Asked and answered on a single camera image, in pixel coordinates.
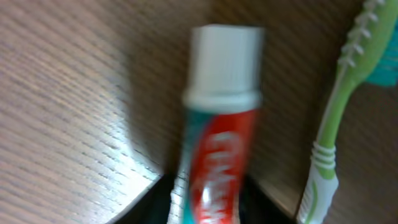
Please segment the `white cap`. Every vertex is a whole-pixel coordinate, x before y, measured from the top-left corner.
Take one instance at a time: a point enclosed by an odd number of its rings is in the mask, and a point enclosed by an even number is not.
[[[262,29],[208,25],[193,31],[190,89],[224,95],[255,89]]]

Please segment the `red label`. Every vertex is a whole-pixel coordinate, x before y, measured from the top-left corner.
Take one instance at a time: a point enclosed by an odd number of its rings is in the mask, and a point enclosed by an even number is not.
[[[195,149],[190,198],[200,224],[231,224],[255,111],[215,116]]]

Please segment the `toothpaste tube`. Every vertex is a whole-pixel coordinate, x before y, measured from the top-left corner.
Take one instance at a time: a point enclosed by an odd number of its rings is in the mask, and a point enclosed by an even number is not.
[[[193,32],[184,102],[183,224],[239,223],[238,195],[256,108],[262,30],[209,25]]]

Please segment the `wooden table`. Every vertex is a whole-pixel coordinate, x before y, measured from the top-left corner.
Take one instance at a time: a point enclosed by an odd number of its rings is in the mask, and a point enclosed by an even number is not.
[[[293,215],[360,8],[360,0],[0,0],[0,223],[105,223],[175,170],[190,29],[209,22],[267,27],[248,171]],[[396,88],[370,85],[351,99],[328,223],[398,222],[397,100]]]

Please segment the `white rubber grip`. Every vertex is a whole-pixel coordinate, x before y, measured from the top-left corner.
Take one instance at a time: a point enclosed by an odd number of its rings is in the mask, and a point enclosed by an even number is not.
[[[314,143],[310,175],[307,180],[303,199],[298,211],[297,221],[302,224],[321,224],[326,217],[331,205],[333,195],[338,188],[338,179],[334,175],[332,179],[324,179],[319,173],[317,166],[325,169],[334,169],[336,149],[325,149]],[[319,152],[333,153],[332,156],[324,156]]]

